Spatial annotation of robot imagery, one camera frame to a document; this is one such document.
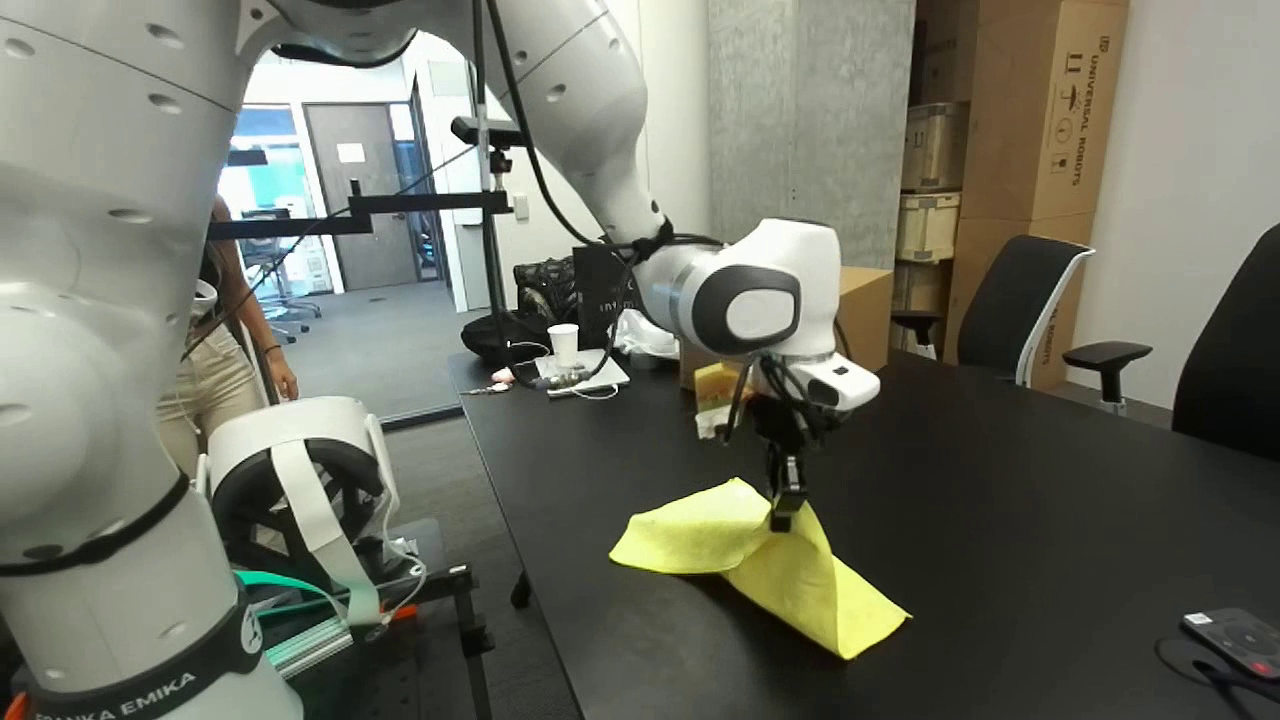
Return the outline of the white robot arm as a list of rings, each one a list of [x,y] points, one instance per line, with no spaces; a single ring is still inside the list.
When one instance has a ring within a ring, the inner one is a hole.
[[[854,408],[837,350],[839,247],[763,222],[708,252],[639,179],[646,73],[606,0],[0,0],[0,567],[6,626],[51,720],[306,720],[249,644],[206,491],[157,400],[249,77],[270,51],[388,66],[439,37],[493,66],[613,245],[646,316]]]

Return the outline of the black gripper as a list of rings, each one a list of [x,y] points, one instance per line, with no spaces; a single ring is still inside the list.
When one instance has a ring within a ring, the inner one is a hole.
[[[803,504],[803,446],[837,430],[837,413],[807,391],[784,365],[763,355],[756,365],[756,397],[747,400],[756,437],[767,446],[767,529],[787,534]]]

